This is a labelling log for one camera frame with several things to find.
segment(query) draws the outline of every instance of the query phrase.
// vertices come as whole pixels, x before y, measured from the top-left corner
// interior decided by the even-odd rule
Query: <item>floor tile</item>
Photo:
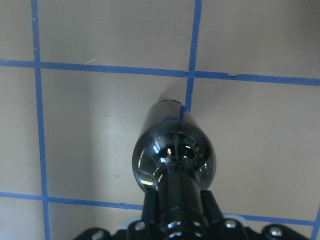
[[[49,195],[142,204],[132,154],[149,108],[183,101],[183,78],[43,70]]]
[[[33,61],[31,1],[0,2],[0,59]]]
[[[89,228],[103,228],[115,234],[121,221],[142,211],[99,206],[50,203],[52,240],[70,240]]]
[[[188,70],[194,1],[39,1],[41,59]]]
[[[41,201],[0,197],[0,239],[45,239]]]
[[[195,80],[191,113],[215,148],[224,213],[315,219],[319,100],[314,86]]]
[[[320,2],[202,2],[199,71],[320,78]]]
[[[0,72],[0,191],[41,195],[34,70]]]

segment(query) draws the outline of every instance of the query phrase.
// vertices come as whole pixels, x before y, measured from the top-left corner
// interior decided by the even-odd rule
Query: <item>beige floor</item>
[[[42,68],[49,197],[142,205],[133,148],[153,103],[185,102],[194,10],[193,0],[38,1],[41,61],[178,75]],[[308,238],[320,203],[319,12],[318,0],[202,1],[196,71],[302,84],[195,78],[191,105],[215,148],[221,210],[301,220],[288,226]],[[6,66],[34,60],[32,23],[29,1],[0,0],[0,239],[43,240],[48,223],[51,240],[114,233],[141,211],[49,201],[44,221],[35,71]],[[259,232],[263,219],[249,224]]]

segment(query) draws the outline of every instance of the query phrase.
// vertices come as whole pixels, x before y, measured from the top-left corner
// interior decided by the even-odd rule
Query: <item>blue tape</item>
[[[288,76],[267,76],[254,74],[239,74],[237,76],[229,76],[225,72],[210,72],[210,71],[195,71],[196,78],[204,79],[221,79],[221,80],[235,80],[248,81],[260,83],[277,83],[277,84],[295,84],[295,85],[312,85],[320,86],[320,79],[299,78]]]
[[[145,67],[130,67],[130,66],[105,66],[105,65],[85,65],[73,63],[57,63],[57,62],[41,62],[43,69],[56,70],[72,70],[85,72],[100,72],[100,73],[117,73],[117,74],[140,74],[140,75],[154,75],[166,77],[185,78],[188,73],[181,70],[167,70],[158,68]]]
[[[12,198],[12,199],[35,200],[35,201],[43,201],[44,200],[43,196],[23,194],[23,193],[14,193],[14,192],[5,192],[5,191],[0,191],[0,197]]]
[[[313,226],[313,230],[312,230],[312,234],[311,234],[311,240],[317,239],[319,228],[320,228],[320,205],[319,205],[319,209],[318,209],[315,221],[314,221],[314,226]]]
[[[186,83],[186,92],[185,92],[185,107],[191,113],[191,104],[192,104],[192,92],[194,90],[194,78],[188,77]]]
[[[180,123],[184,121],[185,112],[187,112],[187,111],[188,111],[188,109],[185,106],[182,105],[180,107],[180,119],[179,119]]]
[[[22,68],[34,68],[34,61],[19,61],[19,60],[4,60],[0,59],[0,66],[5,67],[22,67]]]
[[[191,37],[191,47],[190,47],[190,58],[189,58],[190,73],[193,73],[196,69],[200,20],[201,20],[201,0],[196,0],[194,5],[193,27],[192,27],[192,37]]]
[[[192,93],[194,89],[194,77],[195,77],[195,69],[196,69],[196,62],[197,62],[199,26],[201,21],[201,5],[202,5],[201,0],[195,1],[190,57],[189,57],[189,69],[188,69],[190,76],[187,79],[186,92],[185,92],[185,104],[184,104],[189,112],[191,112]]]
[[[49,202],[60,203],[60,204],[97,206],[97,207],[106,207],[106,208],[113,208],[113,209],[133,209],[133,210],[142,210],[143,209],[143,206],[141,206],[141,205],[128,204],[128,203],[90,201],[90,200],[60,198],[60,197],[49,197],[48,200],[49,200]]]
[[[49,216],[49,202],[48,202],[45,129],[44,129],[44,113],[43,113],[41,66],[40,66],[41,60],[40,60],[39,14],[38,14],[37,0],[31,0],[31,15],[32,15],[32,37],[33,37],[34,75],[35,75],[35,98],[36,98],[36,112],[37,112],[37,122],[38,122],[41,188],[42,188],[42,197],[43,197],[42,203],[43,203],[44,236],[45,236],[45,240],[50,240],[50,216]]]

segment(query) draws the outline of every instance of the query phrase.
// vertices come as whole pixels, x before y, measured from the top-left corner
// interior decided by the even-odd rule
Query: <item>metal screw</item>
[[[229,220],[225,221],[225,226],[228,229],[234,229],[237,226],[237,223],[235,220],[229,219]]]
[[[91,240],[100,240],[104,237],[105,233],[101,230],[95,232],[94,234],[92,234],[91,236]]]
[[[282,236],[282,231],[279,227],[277,226],[273,226],[270,228],[270,233],[272,236],[275,236],[275,237],[280,237]]]
[[[146,224],[143,221],[139,221],[134,225],[134,229],[136,231],[141,231],[141,230],[145,229],[145,227],[146,227]]]

